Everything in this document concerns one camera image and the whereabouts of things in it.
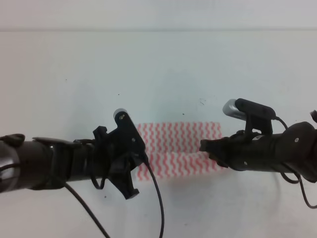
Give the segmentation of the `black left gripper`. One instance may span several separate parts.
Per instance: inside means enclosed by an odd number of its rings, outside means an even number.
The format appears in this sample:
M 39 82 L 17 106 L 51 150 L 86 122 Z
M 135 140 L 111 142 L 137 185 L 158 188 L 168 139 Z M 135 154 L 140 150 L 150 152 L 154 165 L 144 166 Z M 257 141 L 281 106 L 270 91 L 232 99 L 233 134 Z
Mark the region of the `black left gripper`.
M 139 194 L 134 188 L 131 171 L 142 164 L 143 159 L 134 156 L 119 139 L 117 128 L 108 133 L 105 126 L 93 131 L 95 148 L 93 155 L 93 185 L 104 188 L 106 179 L 122 193 L 126 200 Z

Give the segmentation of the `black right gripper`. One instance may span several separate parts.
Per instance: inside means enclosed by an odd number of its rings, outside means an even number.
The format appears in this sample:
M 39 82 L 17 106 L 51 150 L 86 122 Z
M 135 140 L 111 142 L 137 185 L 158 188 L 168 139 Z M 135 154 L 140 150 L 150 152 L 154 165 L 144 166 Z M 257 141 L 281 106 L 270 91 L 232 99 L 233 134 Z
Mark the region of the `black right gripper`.
M 246 134 L 244 130 L 239 130 L 232 136 L 222 139 L 201 140 L 199 151 L 208 152 L 209 158 L 220 167 L 245 171 L 251 165 L 249 160 L 258 157 L 254 143 L 262 136 L 258 132 Z

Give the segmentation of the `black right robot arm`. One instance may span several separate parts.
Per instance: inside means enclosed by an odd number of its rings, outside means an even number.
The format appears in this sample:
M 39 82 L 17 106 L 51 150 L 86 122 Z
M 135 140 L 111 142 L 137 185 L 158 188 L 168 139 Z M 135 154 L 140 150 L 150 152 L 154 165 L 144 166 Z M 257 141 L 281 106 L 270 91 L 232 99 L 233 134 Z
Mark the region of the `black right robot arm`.
M 275 113 L 244 112 L 246 128 L 230 137 L 203 139 L 199 150 L 218 165 L 236 171 L 296 173 L 317 180 L 317 130 L 308 122 L 296 123 L 280 134 L 272 132 Z

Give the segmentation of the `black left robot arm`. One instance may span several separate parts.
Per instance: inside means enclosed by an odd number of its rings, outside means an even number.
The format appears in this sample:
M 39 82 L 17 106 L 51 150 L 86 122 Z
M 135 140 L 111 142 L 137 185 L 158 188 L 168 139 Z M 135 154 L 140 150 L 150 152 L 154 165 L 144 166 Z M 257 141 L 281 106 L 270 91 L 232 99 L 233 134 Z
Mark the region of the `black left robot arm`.
M 25 141 L 23 134 L 0 139 L 0 190 L 51 190 L 65 182 L 91 180 L 103 189 L 109 180 L 130 199 L 139 191 L 134 188 L 131 172 L 145 159 L 145 144 L 136 128 L 117 128 L 107 132 L 99 126 L 94 139 L 65 141 L 35 137 Z

